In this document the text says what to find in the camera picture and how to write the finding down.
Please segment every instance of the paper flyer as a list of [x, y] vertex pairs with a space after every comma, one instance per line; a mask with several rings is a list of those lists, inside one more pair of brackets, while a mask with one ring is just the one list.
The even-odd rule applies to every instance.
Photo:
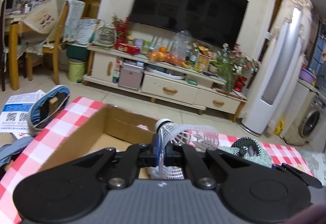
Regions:
[[31, 106], [43, 97], [45, 92], [38, 90], [26, 94], [11, 96], [5, 103], [0, 114], [0, 132], [1, 133], [28, 133], [27, 113]]

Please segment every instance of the cabinet door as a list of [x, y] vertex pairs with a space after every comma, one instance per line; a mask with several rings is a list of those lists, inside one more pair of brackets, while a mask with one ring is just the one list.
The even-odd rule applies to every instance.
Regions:
[[194, 100], [194, 104], [234, 114], [240, 102], [214, 92], [200, 89]]
[[141, 91], [192, 104], [198, 89], [174, 81], [145, 75]]
[[112, 82], [116, 62], [117, 57], [113, 57], [105, 53], [95, 52], [92, 78]]

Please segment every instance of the television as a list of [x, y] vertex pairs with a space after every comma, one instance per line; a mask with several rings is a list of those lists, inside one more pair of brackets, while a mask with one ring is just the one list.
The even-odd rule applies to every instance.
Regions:
[[192, 37], [233, 49], [247, 0], [135, 0], [130, 21], [171, 31], [188, 30]]

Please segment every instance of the cardboard box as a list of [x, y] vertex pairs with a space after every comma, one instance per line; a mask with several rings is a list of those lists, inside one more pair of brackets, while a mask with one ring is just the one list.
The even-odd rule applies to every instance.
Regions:
[[[114, 147], [117, 151], [125, 151], [132, 144], [150, 144], [156, 122], [157, 120], [153, 118], [106, 105], [62, 142], [42, 165], [40, 171], [75, 160], [105, 147]], [[147, 126], [149, 130], [137, 127], [138, 125]], [[145, 169], [141, 169], [139, 177], [148, 178]]]

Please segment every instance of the green container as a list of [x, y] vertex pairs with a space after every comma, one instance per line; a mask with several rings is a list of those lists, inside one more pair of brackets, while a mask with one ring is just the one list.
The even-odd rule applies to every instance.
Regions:
[[68, 71], [68, 79], [71, 82], [80, 83], [83, 81], [83, 77], [85, 74], [85, 65], [86, 62], [69, 58], [69, 71]]
[[89, 55], [89, 50], [87, 50], [87, 45], [81, 44], [67, 44], [67, 57], [78, 59], [82, 61], [87, 61]]

